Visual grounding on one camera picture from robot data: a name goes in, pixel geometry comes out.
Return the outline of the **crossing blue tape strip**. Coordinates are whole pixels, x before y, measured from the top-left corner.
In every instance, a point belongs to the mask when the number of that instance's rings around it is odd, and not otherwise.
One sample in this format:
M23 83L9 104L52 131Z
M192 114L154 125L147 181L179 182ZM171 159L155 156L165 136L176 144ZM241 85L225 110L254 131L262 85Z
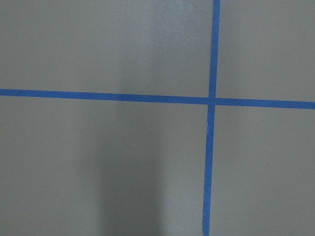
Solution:
M207 106L207 134L206 134L206 146L205 146L204 194L203 194L203 212L202 212L203 213L202 234L204 236L210 235L216 89L217 89L217 71L218 71L218 53L219 53L219 33L220 33L220 8L221 8L221 1L214 0L213 11L212 11L210 75L209 75L208 106Z

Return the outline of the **long blue tape strip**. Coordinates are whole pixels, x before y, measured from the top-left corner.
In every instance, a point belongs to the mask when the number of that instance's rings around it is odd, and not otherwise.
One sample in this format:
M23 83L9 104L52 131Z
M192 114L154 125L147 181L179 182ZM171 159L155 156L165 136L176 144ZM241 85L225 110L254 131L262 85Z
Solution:
M0 90L0 94L1 96L106 100L106 101L126 101L126 102L149 102L149 103L172 103L172 104L195 104L195 105L214 104L214 105L219 105L219 106L266 107L266 108L288 108L288 109L307 109L307 110L313 110L315 108L315 103L308 102L308 101L208 98L208 97L189 97L189 96L140 95L140 94L75 92L75 91L3 89L3 88Z

